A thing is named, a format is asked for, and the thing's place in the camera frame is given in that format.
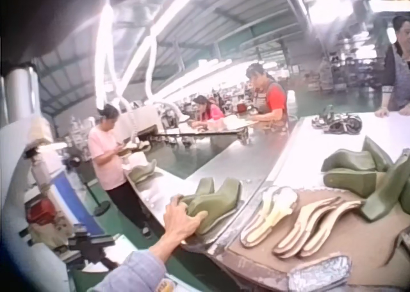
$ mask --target green rubber boot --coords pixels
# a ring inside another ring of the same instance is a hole
[[[393,166],[393,161],[386,151],[381,149],[380,146],[368,136],[365,137],[362,150],[370,152],[378,172],[387,172],[388,169]]]
[[[396,163],[387,171],[376,191],[367,198],[361,214],[370,222],[386,216],[397,203],[410,177],[410,149],[404,149]]]
[[[335,168],[325,173],[323,182],[330,188],[341,188],[367,198],[376,190],[377,183],[385,174],[384,172],[357,172],[346,168]]]
[[[229,212],[233,211],[239,201],[241,183],[228,178],[214,194],[200,195],[192,200],[187,214],[195,216],[201,211],[207,211],[208,216],[201,222],[196,234],[205,234],[212,229]]]
[[[193,195],[187,195],[181,198],[180,202],[184,202],[187,206],[190,205],[193,199],[197,198],[199,195],[208,195],[215,192],[213,178],[202,178],[199,181],[197,191]]]
[[[335,168],[347,168],[357,172],[371,172],[376,170],[373,157],[368,151],[350,151],[339,149],[331,154],[322,165],[322,171],[328,172]]]
[[[407,183],[404,186],[404,190],[400,195],[399,201],[403,211],[407,214],[410,214],[410,178],[407,180]]]
[[[150,163],[148,163],[148,165],[135,166],[128,176],[135,184],[137,184],[151,176],[155,172],[155,168],[156,160],[154,159]]]

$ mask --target black hair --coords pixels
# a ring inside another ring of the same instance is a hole
[[[111,104],[105,104],[103,109],[98,109],[98,113],[105,119],[117,119],[120,115],[120,112]]]
[[[248,67],[248,69],[246,70],[246,77],[248,79],[251,79],[252,76],[256,73],[259,74],[266,74],[267,78],[271,79],[272,81],[276,82],[275,78],[273,76],[271,76],[266,70],[265,68],[263,68],[263,65],[260,63],[253,63],[252,65],[250,65]]]
[[[403,24],[406,22],[410,22],[410,18],[407,18],[403,15],[397,15],[396,17],[394,17],[392,23],[395,32],[398,33],[400,31],[400,28],[402,28]]]
[[[205,112],[202,113],[202,119],[203,119],[203,120],[206,119],[206,118],[205,118],[205,114],[207,114],[209,118],[211,117],[211,105],[212,105],[212,102],[209,101],[204,95],[199,95],[198,97],[196,97],[196,98],[195,98],[194,100],[192,100],[192,101],[193,101],[194,103],[196,103],[196,104],[204,104],[204,105],[206,105]]]

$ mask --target factory ceiling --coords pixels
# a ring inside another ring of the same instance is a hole
[[[158,37],[153,92],[157,92],[181,68],[195,67],[201,59],[286,63],[284,52],[292,43],[315,37],[310,18],[303,15],[304,10],[315,2],[191,0]],[[120,0],[113,5],[114,60],[118,77],[124,75],[152,21],[167,3],[169,0]],[[97,28],[97,17],[88,19],[60,45],[35,58],[44,113],[58,115],[95,94]],[[128,89],[143,88],[146,68],[147,58],[133,74]]]

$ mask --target gray shirt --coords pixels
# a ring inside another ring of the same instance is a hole
[[[165,271],[163,262],[150,251],[133,252],[124,263],[88,292],[155,292]]]

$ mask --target pink shirt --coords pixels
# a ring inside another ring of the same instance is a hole
[[[93,159],[92,164],[95,174],[101,187],[106,191],[112,190],[127,181],[122,169],[122,160],[119,156],[114,156],[111,161],[99,166],[94,162],[94,159],[107,151],[113,150],[116,146],[117,141],[114,135],[111,132],[100,130],[98,126],[92,128],[90,134],[88,134],[88,148]]]
[[[221,111],[219,106],[215,104],[211,104],[210,113],[211,113],[211,116],[208,116],[207,113],[203,113],[201,121],[207,121],[209,119],[220,119],[220,118],[225,117],[224,113]]]

